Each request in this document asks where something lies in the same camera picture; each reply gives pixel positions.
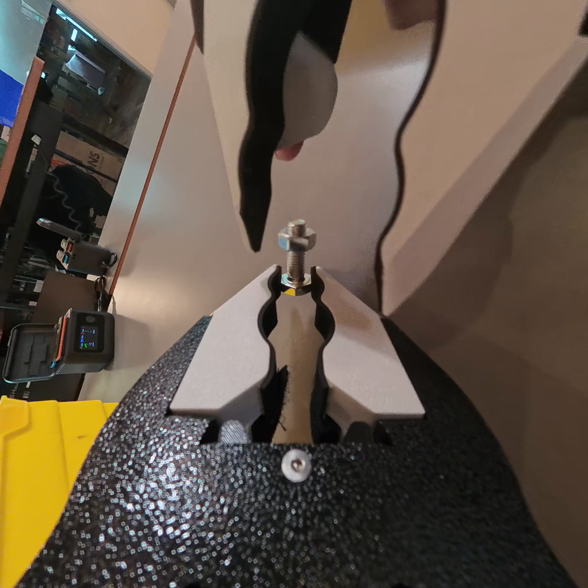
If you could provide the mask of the black device with screen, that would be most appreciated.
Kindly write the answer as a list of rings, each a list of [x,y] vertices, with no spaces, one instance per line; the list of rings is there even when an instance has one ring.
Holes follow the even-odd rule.
[[[19,384],[96,373],[114,358],[114,335],[114,316],[99,311],[68,309],[54,325],[17,325],[8,339],[2,377]]]

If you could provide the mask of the steel hex nut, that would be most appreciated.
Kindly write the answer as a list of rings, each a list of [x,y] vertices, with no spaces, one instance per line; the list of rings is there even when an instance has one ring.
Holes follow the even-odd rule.
[[[305,253],[311,251],[316,245],[317,234],[311,229],[305,229],[304,234],[292,235],[283,230],[278,233],[278,246],[286,252]]]

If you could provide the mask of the steel bolt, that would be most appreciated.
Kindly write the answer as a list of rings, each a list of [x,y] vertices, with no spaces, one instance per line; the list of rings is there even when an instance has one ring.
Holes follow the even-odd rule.
[[[284,229],[292,235],[301,235],[304,234],[305,229],[311,228],[307,226],[306,221],[303,219],[292,219],[282,231]],[[286,271],[281,277],[283,293],[290,296],[304,296],[310,292],[312,278],[305,271],[305,255],[307,253],[286,252]]]

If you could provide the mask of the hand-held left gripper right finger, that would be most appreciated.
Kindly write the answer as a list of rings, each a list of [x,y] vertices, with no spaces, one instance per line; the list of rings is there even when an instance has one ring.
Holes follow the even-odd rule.
[[[337,424],[422,418],[423,405],[380,315],[323,268],[320,301],[334,321],[322,352],[326,414]]]

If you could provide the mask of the yellow plastic bin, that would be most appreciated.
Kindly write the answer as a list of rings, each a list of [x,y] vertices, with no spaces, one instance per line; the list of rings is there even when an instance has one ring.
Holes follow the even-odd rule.
[[[1,398],[1,587],[14,587],[39,554],[116,407]]]

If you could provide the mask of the wooden edged desk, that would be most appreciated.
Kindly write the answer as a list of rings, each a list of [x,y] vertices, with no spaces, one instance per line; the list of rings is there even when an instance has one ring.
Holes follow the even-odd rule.
[[[52,105],[44,66],[40,58],[33,59],[1,163],[1,249],[10,252],[24,248],[38,218],[62,131],[63,113]]]

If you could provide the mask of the printed cardboard box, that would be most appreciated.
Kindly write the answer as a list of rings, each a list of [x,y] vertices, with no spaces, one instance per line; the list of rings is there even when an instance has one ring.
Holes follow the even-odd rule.
[[[103,189],[113,196],[124,161],[124,158],[111,155],[62,131],[55,146],[51,166],[76,166],[96,178]]]

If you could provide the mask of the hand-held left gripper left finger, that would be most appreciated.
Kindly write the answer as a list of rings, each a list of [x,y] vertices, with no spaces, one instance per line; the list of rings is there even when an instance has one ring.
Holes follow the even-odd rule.
[[[278,420],[282,385],[269,336],[277,326],[282,269],[272,265],[217,308],[171,401],[173,415],[218,423]]]

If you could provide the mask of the person's right hand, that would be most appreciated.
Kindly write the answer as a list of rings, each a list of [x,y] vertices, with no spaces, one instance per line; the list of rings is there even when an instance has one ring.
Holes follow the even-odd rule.
[[[406,30],[437,16],[438,1],[385,1],[387,20],[393,30]],[[281,161],[291,161],[298,156],[303,142],[284,146],[275,151]]]

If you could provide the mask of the black bag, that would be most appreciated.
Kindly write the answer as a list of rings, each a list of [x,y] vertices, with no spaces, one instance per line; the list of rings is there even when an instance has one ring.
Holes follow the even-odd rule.
[[[107,217],[112,196],[92,175],[73,165],[61,165],[49,176],[73,228],[87,232],[95,217]]]

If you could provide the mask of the brown box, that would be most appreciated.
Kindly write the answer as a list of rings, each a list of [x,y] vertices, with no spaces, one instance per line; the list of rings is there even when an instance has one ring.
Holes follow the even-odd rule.
[[[85,277],[50,271],[45,276],[32,323],[54,325],[67,310],[96,311],[98,295],[94,282]]]

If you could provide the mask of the blue plastic bin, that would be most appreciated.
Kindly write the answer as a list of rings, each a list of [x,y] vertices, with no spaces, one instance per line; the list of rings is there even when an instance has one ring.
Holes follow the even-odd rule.
[[[13,128],[25,84],[1,70],[1,126]]]

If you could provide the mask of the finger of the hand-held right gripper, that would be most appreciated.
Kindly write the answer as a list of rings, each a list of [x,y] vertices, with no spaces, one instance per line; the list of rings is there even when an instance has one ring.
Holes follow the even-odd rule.
[[[351,1],[191,1],[233,205],[244,242],[261,250],[271,167],[284,128],[283,75],[302,32],[336,66]]]
[[[587,58],[587,1],[446,1],[399,140],[401,205],[380,247],[380,307],[428,278]]]

